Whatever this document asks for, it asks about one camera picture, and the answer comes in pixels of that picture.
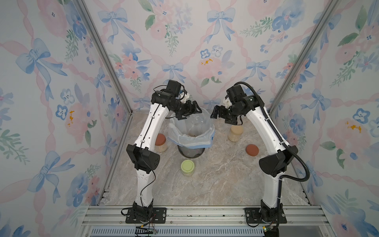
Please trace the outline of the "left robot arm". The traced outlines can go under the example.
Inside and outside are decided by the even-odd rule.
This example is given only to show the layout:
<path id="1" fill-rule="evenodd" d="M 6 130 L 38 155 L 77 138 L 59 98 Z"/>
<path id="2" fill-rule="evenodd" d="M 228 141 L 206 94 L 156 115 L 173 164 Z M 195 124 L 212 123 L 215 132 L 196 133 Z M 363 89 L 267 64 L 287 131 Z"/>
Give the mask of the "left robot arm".
<path id="1" fill-rule="evenodd" d="M 132 205 L 132 213 L 138 217 L 148 219 L 153 213 L 153 183 L 160 162 L 160 155 L 155 152 L 156 140 L 170 112 L 178 120 L 202 113 L 197 102 L 189 100 L 184 86 L 174 80 L 169 80 L 165 88 L 152 94 L 150 110 L 142 131 L 134 144 L 126 148 L 137 172 L 137 196 Z"/>

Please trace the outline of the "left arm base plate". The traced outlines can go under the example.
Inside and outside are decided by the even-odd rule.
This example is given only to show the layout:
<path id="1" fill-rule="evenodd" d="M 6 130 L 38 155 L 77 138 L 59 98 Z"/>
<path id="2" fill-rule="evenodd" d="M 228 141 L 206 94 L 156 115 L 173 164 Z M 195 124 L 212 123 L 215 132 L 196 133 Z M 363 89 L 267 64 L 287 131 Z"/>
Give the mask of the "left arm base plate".
<path id="1" fill-rule="evenodd" d="M 133 207 L 127 208 L 127 213 L 122 211 L 125 216 L 126 224 L 164 224 L 167 217 L 167 208 L 153 207 L 152 209 L 134 210 Z"/>

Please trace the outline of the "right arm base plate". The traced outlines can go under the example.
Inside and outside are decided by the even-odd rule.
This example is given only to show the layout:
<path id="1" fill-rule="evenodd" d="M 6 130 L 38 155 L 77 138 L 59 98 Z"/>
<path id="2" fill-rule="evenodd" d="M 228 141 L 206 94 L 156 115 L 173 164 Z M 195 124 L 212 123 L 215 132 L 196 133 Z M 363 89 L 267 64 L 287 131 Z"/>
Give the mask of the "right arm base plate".
<path id="1" fill-rule="evenodd" d="M 258 224 L 259 220 L 262 224 L 276 223 L 277 218 L 279 218 L 280 224 L 286 224 L 287 219 L 283 208 L 281 207 L 279 210 L 279 216 L 277 208 L 261 209 L 260 207 L 247 207 L 244 208 L 244 213 L 248 224 Z"/>

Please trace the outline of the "glass jar with rice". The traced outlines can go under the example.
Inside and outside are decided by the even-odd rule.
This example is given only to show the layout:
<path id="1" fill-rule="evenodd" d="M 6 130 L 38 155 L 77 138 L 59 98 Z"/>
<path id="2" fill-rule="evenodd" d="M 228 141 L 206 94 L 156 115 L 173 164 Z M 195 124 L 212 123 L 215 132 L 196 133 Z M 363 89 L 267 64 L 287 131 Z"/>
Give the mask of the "glass jar with rice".
<path id="1" fill-rule="evenodd" d="M 204 108 L 201 108 L 201 110 L 202 113 L 190 115 L 185 121 L 186 125 L 188 125 L 190 128 L 210 128 L 213 125 L 213 120 L 210 118 L 210 113 Z"/>

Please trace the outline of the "red jar lid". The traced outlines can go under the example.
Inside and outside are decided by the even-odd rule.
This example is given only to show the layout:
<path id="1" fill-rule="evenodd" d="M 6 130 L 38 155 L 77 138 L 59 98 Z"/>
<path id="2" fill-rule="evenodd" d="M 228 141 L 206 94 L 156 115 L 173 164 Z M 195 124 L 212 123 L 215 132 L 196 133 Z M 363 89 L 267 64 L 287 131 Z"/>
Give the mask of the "red jar lid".
<path id="1" fill-rule="evenodd" d="M 246 146 L 245 151 L 249 156 L 256 157 L 260 150 L 256 145 L 249 144 Z"/>

